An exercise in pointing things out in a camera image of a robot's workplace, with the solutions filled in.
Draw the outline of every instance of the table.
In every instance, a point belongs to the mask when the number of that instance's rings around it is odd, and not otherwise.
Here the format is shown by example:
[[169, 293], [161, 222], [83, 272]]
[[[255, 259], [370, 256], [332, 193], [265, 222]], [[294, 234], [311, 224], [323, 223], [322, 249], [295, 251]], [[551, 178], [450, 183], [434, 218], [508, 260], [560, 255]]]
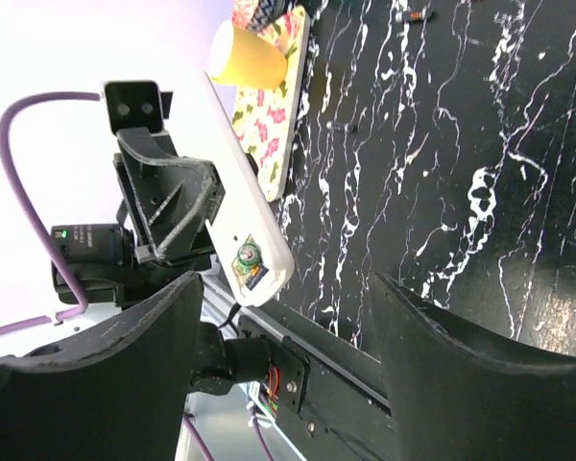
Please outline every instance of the table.
[[297, 270], [279, 300], [375, 356], [378, 271], [576, 354], [576, 0], [431, 2], [411, 25], [393, 23], [405, 0], [304, 6], [303, 117], [274, 205]]

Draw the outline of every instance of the cable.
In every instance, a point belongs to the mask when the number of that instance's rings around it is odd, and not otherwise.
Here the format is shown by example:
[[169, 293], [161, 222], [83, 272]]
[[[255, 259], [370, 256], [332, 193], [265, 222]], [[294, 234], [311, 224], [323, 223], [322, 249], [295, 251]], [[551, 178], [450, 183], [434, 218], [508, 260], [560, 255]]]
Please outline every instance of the cable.
[[188, 429], [188, 432], [190, 432], [192, 438], [194, 438], [196, 443], [199, 444], [204, 461], [214, 461], [213, 456], [211, 456], [211, 452], [207, 448], [207, 445], [204, 444], [203, 437], [201, 437], [199, 431], [196, 430], [196, 427], [194, 427], [190, 419], [185, 414], [183, 414], [183, 424]]
[[262, 447], [262, 450], [265, 453], [267, 461], [274, 461], [273, 456], [269, 451], [269, 447], [267, 447], [267, 443], [265, 442], [265, 439], [262, 436], [262, 432], [260, 431], [260, 425], [258, 424], [258, 419], [256, 418], [256, 409], [254, 407], [255, 405], [250, 406], [250, 414], [252, 415], [253, 430], [256, 433], [256, 437], [258, 438], [258, 442], [260, 442], [260, 446]]
[[233, 304], [232, 307], [230, 308], [230, 311], [228, 312], [227, 319], [224, 320], [224, 322], [218, 326], [218, 329], [222, 329], [222, 328], [230, 325], [235, 330], [235, 332], [237, 333], [237, 336], [239, 336], [239, 331], [237, 330], [237, 327], [234, 325], [232, 320], [239, 313], [239, 311], [241, 310], [241, 307], [242, 307], [242, 305], [240, 303]]
[[[9, 140], [12, 121], [19, 112], [31, 106], [35, 106], [36, 104], [47, 103], [50, 101], [100, 101], [100, 96], [96, 93], [59, 91], [28, 96], [11, 104], [4, 111], [2, 117], [0, 118], [0, 161], [2, 162], [2, 167], [5, 174], [7, 175], [7, 179], [9, 180], [9, 184], [11, 185], [11, 189], [15, 195], [15, 198], [21, 205], [21, 208], [28, 218], [28, 221], [32, 225], [36, 236], [40, 239], [40, 242], [42, 243], [43, 247], [45, 247], [45, 250], [58, 269], [58, 272], [64, 278], [68, 288], [70, 288], [70, 290], [73, 292], [77, 302], [79, 303], [77, 307], [72, 307], [56, 314], [55, 321], [61, 322], [63, 320], [67, 320], [77, 315], [83, 314], [87, 310], [87, 297], [83, 288], [68, 268], [66, 260], [61, 255], [58, 248], [56, 248], [54, 245], [49, 232], [47, 232], [47, 229], [45, 229], [42, 221], [40, 220], [40, 217], [38, 216], [38, 213], [32, 205], [30, 197], [28, 197], [26, 189], [19, 179], [19, 175], [17, 175], [17, 169], [15, 168], [15, 165], [12, 161], [11, 143]], [[22, 320], [0, 327], [0, 335], [18, 331], [24, 328], [47, 324], [52, 321], [54, 321], [54, 319], [47, 316]]]
[[267, 395], [269, 399], [273, 397], [273, 390], [276, 388], [276, 382], [274, 380], [274, 375], [271, 373], [273, 368], [269, 369], [269, 386], [267, 387]]
[[[271, 385], [271, 370], [274, 371], [276, 377], [273, 381], [273, 387]], [[276, 398], [277, 391], [279, 391], [279, 370], [275, 366], [271, 370], [269, 371], [269, 400], [273, 401]]]
[[[250, 418], [250, 420], [248, 421], [249, 427], [253, 427], [252, 419], [253, 418]], [[258, 421], [258, 425], [260, 425], [260, 427], [263, 429], [269, 429], [275, 425], [274, 420], [262, 412], [256, 413], [256, 420]]]
[[273, 409], [273, 406], [271, 405], [269, 399], [267, 399], [267, 397], [263, 393], [260, 393], [260, 395], [258, 396], [258, 402], [260, 403], [260, 406], [262, 406], [262, 408], [267, 410], [269, 415], [272, 416], [276, 415], [276, 411]]

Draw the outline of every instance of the floral tray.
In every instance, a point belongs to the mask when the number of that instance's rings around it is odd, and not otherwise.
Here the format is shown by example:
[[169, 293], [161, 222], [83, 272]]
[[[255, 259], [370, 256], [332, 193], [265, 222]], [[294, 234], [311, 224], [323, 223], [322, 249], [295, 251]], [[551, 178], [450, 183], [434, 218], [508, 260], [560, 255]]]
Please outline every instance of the floral tray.
[[232, 127], [243, 150], [258, 163], [258, 183], [268, 202], [281, 198], [286, 187], [309, 23], [305, 8], [296, 7], [259, 34], [288, 59], [286, 79], [278, 89], [237, 87]]

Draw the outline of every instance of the black metal plate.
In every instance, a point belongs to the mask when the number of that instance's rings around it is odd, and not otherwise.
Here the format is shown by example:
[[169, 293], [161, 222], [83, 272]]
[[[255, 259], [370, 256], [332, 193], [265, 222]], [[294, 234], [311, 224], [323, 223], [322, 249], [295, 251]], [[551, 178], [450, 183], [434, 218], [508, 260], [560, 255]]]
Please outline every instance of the black metal plate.
[[279, 373], [279, 390], [277, 399], [279, 403], [293, 413], [299, 413], [309, 365], [304, 357], [291, 352], [282, 343], [269, 337], [255, 321], [242, 315], [239, 317], [239, 329], [249, 337], [266, 336], [271, 344], [271, 357]]
[[[264, 330], [246, 315], [240, 317], [239, 324], [249, 334], [264, 334]], [[286, 353], [291, 352], [307, 363], [308, 373], [304, 389], [301, 389], [304, 392], [299, 412], [282, 411], [285, 406], [281, 405], [276, 418], [277, 426], [306, 459], [398, 459], [395, 422], [388, 408], [338, 375], [332, 367], [308, 353], [290, 337], [285, 336], [282, 343], [275, 340], [274, 344], [281, 344]]]
[[321, 358], [323, 363], [327, 360], [335, 362], [352, 376], [352, 382], [359, 382], [357, 387], [371, 394], [372, 398], [382, 406], [388, 406], [386, 388], [382, 379], [382, 366], [378, 360], [329, 333], [296, 310], [275, 300], [261, 305], [258, 315], [263, 319], [267, 317], [273, 319], [295, 337], [299, 337], [311, 348], [321, 352], [324, 357], [318, 358]]

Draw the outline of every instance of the purple cable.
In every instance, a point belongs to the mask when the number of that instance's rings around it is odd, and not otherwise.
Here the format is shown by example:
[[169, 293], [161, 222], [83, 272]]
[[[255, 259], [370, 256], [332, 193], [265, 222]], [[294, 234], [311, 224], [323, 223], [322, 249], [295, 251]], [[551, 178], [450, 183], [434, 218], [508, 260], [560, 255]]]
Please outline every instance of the purple cable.
[[[68, 264], [66, 263], [64, 257], [58, 251], [58, 248], [54, 245], [54, 242], [49, 236], [47, 229], [45, 229], [45, 226], [42, 224], [42, 221], [38, 217], [38, 213], [36, 213], [32, 202], [30, 202], [30, 197], [28, 197], [26, 189], [21, 183], [19, 175], [17, 175], [17, 169], [15, 168], [15, 165], [12, 161], [11, 143], [9, 142], [11, 125], [15, 116], [26, 108], [50, 101], [100, 101], [100, 96], [96, 93], [58, 91], [53, 93], [41, 93], [34, 96], [28, 96], [11, 104], [4, 111], [2, 117], [0, 118], [0, 160], [2, 161], [2, 167], [4, 168], [4, 172], [7, 175], [11, 189], [17, 198], [17, 201], [21, 205], [23, 212], [28, 218], [28, 221], [32, 225], [32, 228], [40, 239], [43, 247], [45, 247], [45, 250], [51, 257], [51, 260], [58, 269], [58, 272], [64, 278], [68, 288], [70, 288], [70, 290], [75, 295], [75, 298], [79, 302], [77, 307], [64, 310], [63, 312], [59, 312], [56, 315], [57, 320], [61, 322], [62, 320], [67, 320], [77, 315], [83, 314], [87, 310], [87, 297], [81, 285], [68, 268]], [[0, 327], [0, 335], [18, 331], [24, 328], [47, 324], [52, 322], [52, 320], [53, 319], [49, 317], [42, 316], [35, 317], [33, 319], [22, 320], [15, 322], [14, 324], [4, 325], [3, 327]]]
[[183, 414], [183, 423], [187, 427], [188, 432], [190, 432], [190, 435], [194, 438], [194, 440], [196, 440], [196, 443], [199, 444], [201, 452], [203, 453], [204, 461], [214, 461], [213, 456], [211, 456], [211, 452], [207, 448], [207, 445], [204, 444], [203, 437], [201, 437], [201, 434], [199, 434], [199, 431], [196, 430], [196, 427], [194, 427], [190, 421], [190, 418], [185, 413]]
[[269, 451], [269, 447], [267, 447], [267, 443], [265, 442], [265, 438], [262, 436], [262, 432], [260, 431], [260, 425], [258, 424], [258, 420], [256, 419], [256, 407], [253, 404], [250, 406], [250, 414], [252, 415], [252, 426], [253, 430], [256, 433], [256, 437], [258, 438], [258, 442], [260, 442], [260, 446], [265, 453], [265, 457], [267, 461], [274, 461], [271, 452]]

